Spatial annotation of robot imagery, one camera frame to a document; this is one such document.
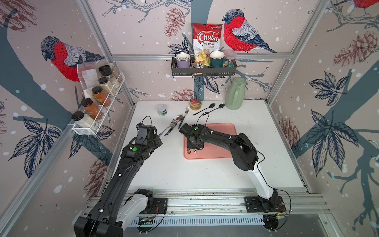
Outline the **iridescent rainbow spoon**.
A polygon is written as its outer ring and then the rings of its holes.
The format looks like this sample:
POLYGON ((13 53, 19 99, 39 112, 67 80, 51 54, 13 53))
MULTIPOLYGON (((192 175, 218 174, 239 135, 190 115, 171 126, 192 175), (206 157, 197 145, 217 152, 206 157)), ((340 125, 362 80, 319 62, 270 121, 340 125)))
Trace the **iridescent rainbow spoon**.
POLYGON ((171 126, 171 128, 169 129, 169 131, 165 134, 165 136, 167 136, 172 130, 173 128, 177 125, 177 123, 182 119, 182 115, 178 115, 176 117, 176 121, 174 122, 174 124, 171 126))

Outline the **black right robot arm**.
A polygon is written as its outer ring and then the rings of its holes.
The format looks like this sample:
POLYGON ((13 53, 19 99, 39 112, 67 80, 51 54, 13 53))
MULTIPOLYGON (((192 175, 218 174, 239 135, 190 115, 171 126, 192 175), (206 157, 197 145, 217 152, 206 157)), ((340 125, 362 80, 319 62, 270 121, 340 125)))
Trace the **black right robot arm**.
POLYGON ((184 124, 179 132, 184 135, 191 150, 202 150, 206 143, 228 150, 237 168, 248 172, 257 191, 259 209, 265 213, 273 211, 278 201, 278 192, 266 180, 259 169, 259 151, 244 133, 225 134, 205 125, 184 124))

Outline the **black spoon near jug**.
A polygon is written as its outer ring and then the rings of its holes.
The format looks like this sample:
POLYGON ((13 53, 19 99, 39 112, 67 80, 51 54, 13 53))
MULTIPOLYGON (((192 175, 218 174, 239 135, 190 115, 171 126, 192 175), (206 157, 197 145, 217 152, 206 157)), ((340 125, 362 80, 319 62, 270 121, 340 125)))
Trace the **black spoon near jug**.
POLYGON ((203 115, 203 116, 208 115, 208 114, 210 114, 211 112, 213 112, 213 111, 215 111, 215 110, 217 110, 217 109, 222 109, 222 108, 224 108, 224 107, 225 107, 225 104, 220 104, 217 108, 215 108, 215 109, 213 109, 213 110, 211 110, 211 111, 209 111, 209 112, 203 113, 202 115, 203 115))

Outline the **black spoon near tin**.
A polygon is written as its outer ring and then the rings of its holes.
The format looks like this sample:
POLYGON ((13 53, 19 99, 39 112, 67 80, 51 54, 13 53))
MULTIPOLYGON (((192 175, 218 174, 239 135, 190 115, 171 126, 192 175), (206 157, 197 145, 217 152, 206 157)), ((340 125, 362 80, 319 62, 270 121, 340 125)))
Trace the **black spoon near tin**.
POLYGON ((208 107, 206 107, 205 109, 202 109, 202 110, 200 110, 199 112, 196 112, 195 114, 194 114, 194 116, 196 116, 197 114, 199 114, 199 113, 201 113, 201 112, 203 112, 203 111, 205 111, 205 110, 208 110, 208 109, 211 109, 211 108, 214 108, 215 107, 215 103, 211 103, 208 107))

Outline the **pink plastic tray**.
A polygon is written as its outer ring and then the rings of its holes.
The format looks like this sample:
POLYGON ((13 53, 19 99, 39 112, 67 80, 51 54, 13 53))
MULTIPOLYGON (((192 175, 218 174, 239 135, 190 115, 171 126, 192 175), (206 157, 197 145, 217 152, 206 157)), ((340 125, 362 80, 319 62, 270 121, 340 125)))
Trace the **pink plastic tray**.
POLYGON ((236 128, 232 123, 214 123, 210 125, 184 124, 179 132, 184 135, 184 156, 187 160, 231 158, 232 143, 237 138, 236 128), (187 138, 199 136, 204 142, 202 150, 191 150, 187 154, 187 138))

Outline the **green handled fork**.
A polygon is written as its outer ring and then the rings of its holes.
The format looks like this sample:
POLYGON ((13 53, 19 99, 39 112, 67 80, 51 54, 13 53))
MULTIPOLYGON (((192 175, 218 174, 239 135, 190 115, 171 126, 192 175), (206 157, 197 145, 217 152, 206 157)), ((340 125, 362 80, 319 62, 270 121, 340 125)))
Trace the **green handled fork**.
POLYGON ((186 108, 186 110, 185 110, 185 113, 184 113, 182 119, 180 120, 180 123, 179 123, 179 125, 178 125, 178 129, 180 129, 181 125, 183 124, 183 121, 184 121, 186 115, 189 113, 189 110, 190 110, 190 107, 188 106, 188 107, 186 108))

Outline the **purple mug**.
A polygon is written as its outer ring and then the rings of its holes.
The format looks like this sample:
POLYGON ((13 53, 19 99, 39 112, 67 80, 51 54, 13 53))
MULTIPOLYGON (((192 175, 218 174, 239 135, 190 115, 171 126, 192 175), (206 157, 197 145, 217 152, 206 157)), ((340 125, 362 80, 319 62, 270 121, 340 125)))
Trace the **purple mug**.
POLYGON ((175 56, 177 61, 177 68, 179 69, 188 69, 190 68, 190 55, 187 53, 179 53, 175 56))

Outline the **clear acrylic spice rack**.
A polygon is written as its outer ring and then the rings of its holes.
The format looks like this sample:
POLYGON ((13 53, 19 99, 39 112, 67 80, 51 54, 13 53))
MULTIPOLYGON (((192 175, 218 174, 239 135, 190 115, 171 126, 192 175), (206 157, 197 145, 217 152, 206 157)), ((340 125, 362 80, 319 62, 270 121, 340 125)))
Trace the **clear acrylic spice rack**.
POLYGON ((101 66, 98 61, 78 64, 77 74, 83 89, 83 112, 73 114, 73 131, 78 135, 100 135, 125 76, 115 64, 101 66))

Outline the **clear plastic bag in rack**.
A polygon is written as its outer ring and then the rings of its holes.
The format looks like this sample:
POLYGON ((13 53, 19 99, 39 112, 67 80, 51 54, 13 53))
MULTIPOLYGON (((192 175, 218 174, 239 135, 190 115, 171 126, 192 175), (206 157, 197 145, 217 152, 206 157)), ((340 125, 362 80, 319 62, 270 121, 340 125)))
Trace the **clear plastic bag in rack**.
POLYGON ((85 98, 91 97, 92 88, 99 86, 99 61, 77 64, 77 74, 85 98))

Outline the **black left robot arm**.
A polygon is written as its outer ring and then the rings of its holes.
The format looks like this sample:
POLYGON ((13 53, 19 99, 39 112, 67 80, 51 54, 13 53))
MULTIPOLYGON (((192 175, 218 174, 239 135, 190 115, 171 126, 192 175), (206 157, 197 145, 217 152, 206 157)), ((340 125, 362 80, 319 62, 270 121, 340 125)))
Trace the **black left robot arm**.
POLYGON ((138 214, 153 210, 154 195, 149 190, 139 189, 128 200, 124 197, 144 161, 161 145, 154 126, 137 125, 137 136, 122 149, 118 167, 99 201, 87 217, 75 222, 77 237, 122 237, 138 214))

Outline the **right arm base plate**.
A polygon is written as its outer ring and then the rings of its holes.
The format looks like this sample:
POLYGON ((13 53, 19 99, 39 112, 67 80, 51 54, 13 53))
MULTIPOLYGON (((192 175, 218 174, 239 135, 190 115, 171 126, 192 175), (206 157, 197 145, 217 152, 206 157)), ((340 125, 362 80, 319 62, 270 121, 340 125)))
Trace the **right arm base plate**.
POLYGON ((244 197, 244 204, 248 213, 284 213, 287 212, 287 208, 282 197, 278 197, 273 206, 268 202, 260 200, 258 196, 244 197))

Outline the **spice jar rear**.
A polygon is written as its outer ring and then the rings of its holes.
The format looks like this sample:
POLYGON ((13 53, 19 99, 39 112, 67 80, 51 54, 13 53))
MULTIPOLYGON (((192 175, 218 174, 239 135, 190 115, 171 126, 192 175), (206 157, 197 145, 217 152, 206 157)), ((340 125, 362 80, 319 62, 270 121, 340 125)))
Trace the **spice jar rear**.
POLYGON ((110 65, 104 65, 99 67, 99 72, 102 76, 108 79, 108 81, 113 85, 115 89, 118 89, 120 87, 118 79, 113 75, 113 71, 110 65))

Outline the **silver fork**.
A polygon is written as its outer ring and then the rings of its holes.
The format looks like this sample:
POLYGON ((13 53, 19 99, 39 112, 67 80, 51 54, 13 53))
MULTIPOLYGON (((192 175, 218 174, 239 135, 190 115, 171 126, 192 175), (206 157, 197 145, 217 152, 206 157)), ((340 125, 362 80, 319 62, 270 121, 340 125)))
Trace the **silver fork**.
POLYGON ((159 134, 159 137, 161 137, 169 128, 171 128, 174 124, 175 124, 175 122, 176 122, 176 119, 173 119, 172 121, 171 121, 171 123, 169 124, 169 126, 166 128, 166 129, 164 129, 160 134, 159 134))

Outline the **orange spice jar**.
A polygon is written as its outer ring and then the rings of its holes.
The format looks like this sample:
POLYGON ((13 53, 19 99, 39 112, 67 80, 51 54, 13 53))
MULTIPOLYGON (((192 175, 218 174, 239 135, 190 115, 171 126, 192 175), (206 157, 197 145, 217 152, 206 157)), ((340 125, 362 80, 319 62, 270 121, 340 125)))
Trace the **orange spice jar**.
POLYGON ((111 105, 111 100, 108 98, 108 94, 100 86, 93 87, 91 91, 100 105, 104 107, 109 107, 111 105))
POLYGON ((83 98, 81 102, 86 113, 94 120, 101 119, 103 112, 100 107, 90 98, 83 98))

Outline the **dark green mug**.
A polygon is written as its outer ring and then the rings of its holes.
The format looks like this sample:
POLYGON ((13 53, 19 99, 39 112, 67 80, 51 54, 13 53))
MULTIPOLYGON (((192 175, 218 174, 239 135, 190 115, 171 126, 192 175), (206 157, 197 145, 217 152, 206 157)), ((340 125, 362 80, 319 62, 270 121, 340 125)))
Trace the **dark green mug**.
POLYGON ((210 54, 211 68, 225 68, 229 66, 229 59, 225 58, 225 54, 221 51, 213 51, 210 54))

